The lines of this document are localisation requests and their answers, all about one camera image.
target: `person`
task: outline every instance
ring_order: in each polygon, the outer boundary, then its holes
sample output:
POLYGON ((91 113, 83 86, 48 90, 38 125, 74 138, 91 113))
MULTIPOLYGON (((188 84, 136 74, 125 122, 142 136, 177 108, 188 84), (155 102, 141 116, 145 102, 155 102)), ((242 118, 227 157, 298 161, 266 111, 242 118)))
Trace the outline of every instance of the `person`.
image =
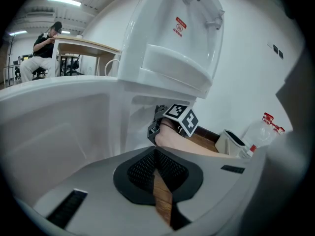
POLYGON ((199 155, 231 158, 229 155, 210 151, 186 139, 185 137, 182 137, 175 131, 175 126, 167 118, 164 118, 162 120, 160 125, 160 132, 156 135, 155 142, 159 147, 169 147, 199 155))
POLYGON ((22 82, 31 81, 32 73, 40 67, 48 70, 47 77, 59 75, 59 64, 58 62, 52 62, 52 55, 55 43, 53 36, 61 33, 61 31, 61 22, 55 22, 48 33, 38 36, 33 47, 33 57, 23 61, 20 65, 22 82))
MULTIPOLYGON (((18 64, 20 65, 22 63, 21 56, 18 56, 18 64)), ((15 67, 15 79, 18 80, 19 77, 21 77, 20 68, 18 66, 15 67)))

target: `black slot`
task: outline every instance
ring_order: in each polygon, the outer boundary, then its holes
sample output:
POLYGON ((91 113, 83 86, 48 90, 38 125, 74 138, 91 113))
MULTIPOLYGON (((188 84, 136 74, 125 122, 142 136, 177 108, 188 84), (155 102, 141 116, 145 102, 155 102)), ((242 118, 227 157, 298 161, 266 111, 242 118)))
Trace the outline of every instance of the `black slot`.
POLYGON ((279 57, 284 59, 284 54, 282 53, 282 51, 279 50, 279 57))
POLYGON ((230 166, 230 165, 224 165, 224 166, 222 166, 221 169, 225 170, 225 171, 231 171, 234 173, 238 173, 238 174, 242 174, 245 170, 245 168, 240 168, 240 167, 235 167, 235 166, 230 166))
POLYGON ((226 133, 240 146, 245 146, 245 144, 239 139, 236 135, 234 135, 231 131, 226 130, 226 133))
POLYGON ((71 218, 74 216, 87 193, 79 190, 73 190, 62 203, 47 217, 47 220, 54 225, 65 228, 71 218))
POLYGON ((276 54, 278 54, 278 48, 275 45, 274 45, 274 51, 275 51, 276 54))

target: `wooden board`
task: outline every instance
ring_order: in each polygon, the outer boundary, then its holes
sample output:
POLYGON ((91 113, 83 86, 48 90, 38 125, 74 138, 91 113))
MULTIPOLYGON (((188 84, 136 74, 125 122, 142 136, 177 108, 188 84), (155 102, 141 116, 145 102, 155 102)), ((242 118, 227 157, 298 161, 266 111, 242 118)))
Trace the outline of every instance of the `wooden board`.
POLYGON ((80 45, 78 43, 59 43, 58 49, 61 53, 81 54, 93 57, 99 57, 106 53, 116 53, 111 49, 99 49, 93 46, 80 45))
POLYGON ((167 188, 157 169, 154 171, 154 176, 153 196, 156 200, 156 210, 163 220, 170 225, 173 195, 167 188))
POLYGON ((120 50, 117 50, 113 47, 110 47, 110 46, 107 46, 107 45, 102 45, 102 44, 99 44, 99 43, 96 43, 96 42, 93 42, 93 41, 89 41, 89 40, 85 40, 85 39, 82 39, 82 38, 77 38, 77 37, 67 37, 67 36, 54 36, 55 39, 64 39, 64 40, 73 40, 73 41, 77 41, 78 43, 82 42, 82 43, 89 43, 89 44, 93 44, 93 45, 97 45, 99 47, 102 47, 102 48, 108 48, 108 49, 111 49, 115 52, 120 52, 120 50))

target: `ceiling light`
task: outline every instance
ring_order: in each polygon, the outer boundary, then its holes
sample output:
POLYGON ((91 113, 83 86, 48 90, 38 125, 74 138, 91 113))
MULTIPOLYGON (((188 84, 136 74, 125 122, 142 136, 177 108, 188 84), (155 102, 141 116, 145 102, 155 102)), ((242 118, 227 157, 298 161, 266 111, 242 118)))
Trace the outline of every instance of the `ceiling light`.
POLYGON ((76 2, 76 1, 73 1, 73 0, 48 0, 48 1, 65 2, 65 3, 70 3, 70 4, 73 4, 73 5, 76 5, 76 6, 80 6, 81 5, 80 2, 76 2))
POLYGON ((17 32, 14 32, 14 33, 10 33, 10 36, 14 36, 14 35, 17 35, 17 34, 22 34, 22 33, 27 33, 26 30, 21 30, 21 31, 17 31, 17 32))

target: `black shirt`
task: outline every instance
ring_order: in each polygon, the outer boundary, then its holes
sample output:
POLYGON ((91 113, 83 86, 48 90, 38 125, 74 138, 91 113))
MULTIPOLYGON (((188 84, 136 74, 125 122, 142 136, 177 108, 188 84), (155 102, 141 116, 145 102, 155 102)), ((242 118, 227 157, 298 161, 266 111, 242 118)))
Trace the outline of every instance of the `black shirt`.
MULTIPOLYGON (((44 37, 44 34, 39 35, 34 46, 44 42, 48 38, 49 38, 48 34, 47 34, 47 37, 44 37)), ((40 56, 42 58, 51 58, 53 56, 53 49, 54 49, 54 44, 48 44, 40 48, 38 51, 34 52, 33 55, 40 56)))

